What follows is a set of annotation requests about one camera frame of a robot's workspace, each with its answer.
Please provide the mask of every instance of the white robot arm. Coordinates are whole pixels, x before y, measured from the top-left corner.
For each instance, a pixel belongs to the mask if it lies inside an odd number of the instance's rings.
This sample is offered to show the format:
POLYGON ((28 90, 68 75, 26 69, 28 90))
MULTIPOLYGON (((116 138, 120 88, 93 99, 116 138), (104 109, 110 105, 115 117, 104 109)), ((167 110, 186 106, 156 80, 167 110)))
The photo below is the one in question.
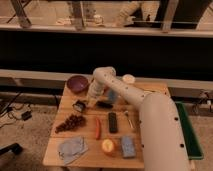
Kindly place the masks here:
POLYGON ((189 171, 189 162, 176 106, 161 93, 145 93, 115 77, 112 67, 96 68, 87 97, 97 98, 105 85, 139 110, 141 145, 146 171, 189 171))

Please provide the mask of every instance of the black panel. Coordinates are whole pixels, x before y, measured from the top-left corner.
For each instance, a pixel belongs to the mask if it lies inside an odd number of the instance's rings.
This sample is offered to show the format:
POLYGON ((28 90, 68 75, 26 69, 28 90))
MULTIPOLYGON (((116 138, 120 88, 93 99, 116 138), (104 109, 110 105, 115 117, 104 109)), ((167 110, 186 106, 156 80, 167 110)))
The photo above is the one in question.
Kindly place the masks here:
POLYGON ((213 80, 212 38, 0 31, 0 68, 213 80))

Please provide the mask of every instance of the dish towel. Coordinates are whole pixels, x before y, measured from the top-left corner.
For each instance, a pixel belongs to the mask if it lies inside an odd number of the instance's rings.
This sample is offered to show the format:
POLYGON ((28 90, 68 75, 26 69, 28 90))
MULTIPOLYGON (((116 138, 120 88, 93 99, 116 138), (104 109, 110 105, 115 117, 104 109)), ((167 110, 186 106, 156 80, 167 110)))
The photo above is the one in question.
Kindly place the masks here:
POLYGON ((72 137, 58 146, 58 154, 64 164, 67 165, 88 150, 88 146, 82 136, 72 137))

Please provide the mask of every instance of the orange carrot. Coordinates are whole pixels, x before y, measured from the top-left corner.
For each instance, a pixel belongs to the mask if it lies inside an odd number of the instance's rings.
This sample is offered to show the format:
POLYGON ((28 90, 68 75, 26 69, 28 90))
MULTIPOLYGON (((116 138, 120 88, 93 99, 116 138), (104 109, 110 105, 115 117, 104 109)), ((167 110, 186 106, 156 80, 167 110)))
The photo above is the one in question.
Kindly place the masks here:
POLYGON ((95 120, 96 120, 95 139, 99 140, 101 138, 101 121, 98 117, 96 117, 95 120))

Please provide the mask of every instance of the blue block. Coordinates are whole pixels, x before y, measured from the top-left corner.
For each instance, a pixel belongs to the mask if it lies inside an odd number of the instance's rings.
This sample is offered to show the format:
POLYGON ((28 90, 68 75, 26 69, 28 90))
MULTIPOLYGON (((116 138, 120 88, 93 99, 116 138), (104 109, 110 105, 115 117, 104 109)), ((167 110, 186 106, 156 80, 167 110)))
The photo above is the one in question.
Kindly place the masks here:
POLYGON ((130 136, 121 137, 121 146, 123 151, 123 158, 134 158, 135 157, 135 146, 130 136))

